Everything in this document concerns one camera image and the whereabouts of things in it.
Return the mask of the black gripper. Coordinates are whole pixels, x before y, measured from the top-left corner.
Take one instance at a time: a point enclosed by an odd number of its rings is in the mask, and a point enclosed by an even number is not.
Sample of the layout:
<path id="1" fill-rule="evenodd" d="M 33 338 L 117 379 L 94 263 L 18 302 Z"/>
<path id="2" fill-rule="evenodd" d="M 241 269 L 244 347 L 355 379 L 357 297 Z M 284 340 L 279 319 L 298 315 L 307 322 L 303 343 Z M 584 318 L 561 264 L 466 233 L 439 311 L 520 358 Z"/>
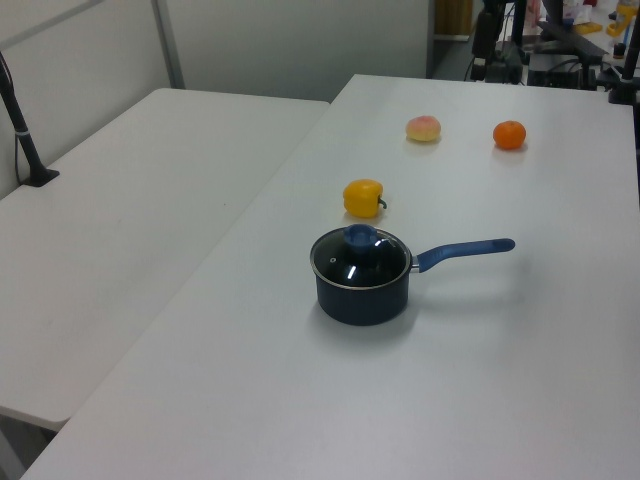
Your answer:
<path id="1" fill-rule="evenodd" d="M 486 59 L 476 57 L 490 57 L 499 35 L 499 16 L 494 12 L 483 9 L 477 18 L 476 30 L 472 46 L 472 81 L 484 81 L 486 77 Z"/>

